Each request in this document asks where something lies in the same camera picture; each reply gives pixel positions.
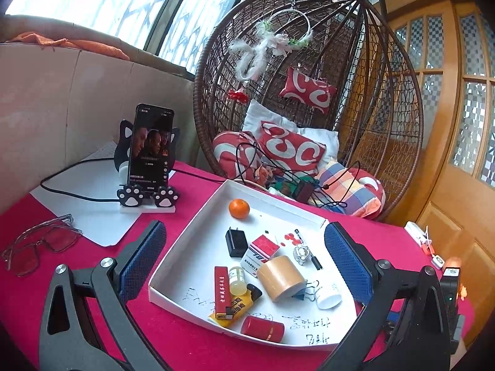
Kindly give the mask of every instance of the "black pen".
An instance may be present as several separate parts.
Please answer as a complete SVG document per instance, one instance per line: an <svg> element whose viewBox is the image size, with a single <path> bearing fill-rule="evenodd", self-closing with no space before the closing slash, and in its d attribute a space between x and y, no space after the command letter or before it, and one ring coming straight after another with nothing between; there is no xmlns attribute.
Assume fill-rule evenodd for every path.
<svg viewBox="0 0 495 371"><path fill-rule="evenodd" d="M295 232L295 234L297 234L298 239L300 240L301 244L304 244L303 238L299 234L299 230L296 229L296 230L294 230L294 232ZM318 258L316 258L313 255L313 253L311 252L311 250L309 249L309 247L308 247L308 250L309 250L309 255L311 257L311 262L313 262L313 265L316 268L316 270L319 271L320 269L323 269L323 267L320 264L320 261L318 260Z"/></svg>

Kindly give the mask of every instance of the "metal bolt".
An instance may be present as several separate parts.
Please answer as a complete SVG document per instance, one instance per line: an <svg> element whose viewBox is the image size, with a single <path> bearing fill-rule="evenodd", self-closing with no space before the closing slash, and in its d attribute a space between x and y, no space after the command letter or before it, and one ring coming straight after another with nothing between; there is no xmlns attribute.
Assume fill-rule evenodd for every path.
<svg viewBox="0 0 495 371"><path fill-rule="evenodd" d="M55 272L57 272L60 275L60 274L64 273L66 269L67 269L67 265L60 264L59 266L57 266L55 268Z"/></svg>
<svg viewBox="0 0 495 371"><path fill-rule="evenodd" d="M113 264L113 258L110 257L103 258L100 262L101 267L109 267L112 266L112 264Z"/></svg>
<svg viewBox="0 0 495 371"><path fill-rule="evenodd" d="M425 272L430 276L435 274L435 270L432 267L425 267Z"/></svg>
<svg viewBox="0 0 495 371"><path fill-rule="evenodd" d="M392 266L392 265L391 265L391 264L390 264L390 262L389 262L389 261L387 261L386 259L379 259L379 260L378 260L378 266L379 266L380 268L382 268L382 269L388 269L388 268L390 268L390 266Z"/></svg>

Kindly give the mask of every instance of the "beige tape roll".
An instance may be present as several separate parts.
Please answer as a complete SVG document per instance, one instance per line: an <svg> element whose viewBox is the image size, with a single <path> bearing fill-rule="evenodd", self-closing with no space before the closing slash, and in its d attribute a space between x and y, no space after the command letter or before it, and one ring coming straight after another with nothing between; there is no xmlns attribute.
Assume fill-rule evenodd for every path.
<svg viewBox="0 0 495 371"><path fill-rule="evenodd" d="M286 255L265 262L256 276L274 303L306 287L305 278Z"/></svg>

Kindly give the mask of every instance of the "white plastic cup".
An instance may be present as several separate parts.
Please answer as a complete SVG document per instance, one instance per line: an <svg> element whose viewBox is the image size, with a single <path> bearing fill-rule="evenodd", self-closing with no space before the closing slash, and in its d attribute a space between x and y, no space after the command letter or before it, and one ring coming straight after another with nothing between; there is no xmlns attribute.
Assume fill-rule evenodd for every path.
<svg viewBox="0 0 495 371"><path fill-rule="evenodd" d="M319 309L333 308L342 301L342 296L335 283L323 282L316 288L314 297Z"/></svg>

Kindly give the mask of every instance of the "wicker basket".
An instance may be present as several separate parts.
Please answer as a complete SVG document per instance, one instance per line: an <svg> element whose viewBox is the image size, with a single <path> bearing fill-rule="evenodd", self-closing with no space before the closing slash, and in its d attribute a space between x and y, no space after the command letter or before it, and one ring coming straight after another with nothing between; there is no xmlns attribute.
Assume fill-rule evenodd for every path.
<svg viewBox="0 0 495 371"><path fill-rule="evenodd" d="M247 106L229 100L238 89L239 55L229 45L242 38L257 42L255 25L275 12L304 12L313 28L307 48L288 57L268 54L267 71L247 87L248 95L301 127L338 131L338 161L379 179L387 194L383 219L404 195L417 166L423 139L423 107L414 68L402 44L367 0L244 0L215 28L200 57L194 86L194 118L201 148L213 171L226 176L211 147L226 130L240 131ZM284 13L274 21L278 32L300 38L306 19ZM289 66L338 88L330 111L279 97Z"/></svg>

